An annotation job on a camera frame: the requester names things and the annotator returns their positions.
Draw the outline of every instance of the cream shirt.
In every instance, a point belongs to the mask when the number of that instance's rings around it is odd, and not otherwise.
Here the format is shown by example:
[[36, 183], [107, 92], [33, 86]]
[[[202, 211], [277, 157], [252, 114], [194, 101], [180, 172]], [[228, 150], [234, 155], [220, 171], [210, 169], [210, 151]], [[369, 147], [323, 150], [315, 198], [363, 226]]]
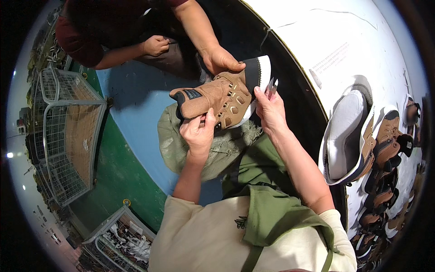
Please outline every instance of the cream shirt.
[[[151, 247], [150, 272], [237, 271], [250, 246], [242, 241], [244, 230], [234, 220], [247, 216], [249, 197], [225, 199], [205, 207], [168, 196], [163, 221]], [[356, 271], [355, 252], [340, 222], [337, 210], [321, 213], [334, 232], [329, 271]], [[294, 229], [265, 247], [254, 271], [305, 269], [321, 271], [328, 251], [313, 227]]]

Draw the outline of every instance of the caster wheel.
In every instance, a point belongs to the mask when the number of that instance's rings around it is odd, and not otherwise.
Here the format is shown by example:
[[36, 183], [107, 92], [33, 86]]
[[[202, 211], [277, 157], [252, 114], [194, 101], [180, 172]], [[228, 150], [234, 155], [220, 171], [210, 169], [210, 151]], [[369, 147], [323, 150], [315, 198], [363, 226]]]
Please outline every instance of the caster wheel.
[[107, 106], [112, 107], [113, 106], [113, 97], [109, 97], [106, 99]]
[[122, 203], [124, 204], [124, 205], [126, 205], [126, 206], [131, 206], [131, 202], [130, 202], [130, 200], [128, 200], [127, 198], [126, 199], [124, 199], [123, 201], [122, 201]]

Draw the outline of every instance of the black label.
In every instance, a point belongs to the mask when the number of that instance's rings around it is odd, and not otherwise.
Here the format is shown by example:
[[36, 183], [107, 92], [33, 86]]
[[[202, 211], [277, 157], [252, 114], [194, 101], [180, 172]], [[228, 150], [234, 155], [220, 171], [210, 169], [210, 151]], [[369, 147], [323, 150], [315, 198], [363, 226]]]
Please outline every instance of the black label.
[[198, 97], [201, 97], [202, 95], [200, 93], [198, 93], [197, 91], [195, 91], [194, 89], [192, 90], [184, 90], [184, 92], [187, 94], [187, 96], [189, 97], [189, 100], [191, 99], [195, 99]]

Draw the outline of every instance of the forearm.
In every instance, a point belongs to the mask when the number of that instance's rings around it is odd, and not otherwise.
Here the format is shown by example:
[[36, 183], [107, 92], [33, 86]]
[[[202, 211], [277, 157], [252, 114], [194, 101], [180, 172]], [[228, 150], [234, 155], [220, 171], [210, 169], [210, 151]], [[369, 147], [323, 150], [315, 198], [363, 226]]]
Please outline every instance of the forearm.
[[195, 0], [188, 0], [174, 8], [174, 14], [201, 55], [208, 49], [219, 46], [210, 20]]
[[137, 58], [143, 54], [144, 52], [140, 44], [112, 49], [104, 54], [103, 59], [99, 64], [94, 66], [93, 69], [102, 70], [121, 65], [124, 62]]
[[199, 161], [188, 152], [186, 163], [178, 178], [177, 185], [175, 185], [172, 196], [198, 204], [201, 192], [201, 172], [204, 165], [205, 160]]
[[270, 137], [304, 203], [315, 213], [334, 209], [329, 186], [316, 163], [301, 146], [293, 132], [283, 128]]

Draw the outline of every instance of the scissors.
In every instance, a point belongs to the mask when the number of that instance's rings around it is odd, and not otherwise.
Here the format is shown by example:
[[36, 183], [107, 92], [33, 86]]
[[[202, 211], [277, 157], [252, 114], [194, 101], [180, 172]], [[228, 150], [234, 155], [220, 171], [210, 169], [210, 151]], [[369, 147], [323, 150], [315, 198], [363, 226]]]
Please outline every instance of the scissors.
[[276, 89], [278, 88], [278, 79], [276, 79], [275, 83], [273, 83], [274, 79], [275, 79], [274, 77], [271, 78], [271, 81], [269, 81], [269, 84], [266, 87], [266, 90], [264, 91], [264, 94], [267, 96], [269, 100], [272, 99], [272, 97], [276, 93]]

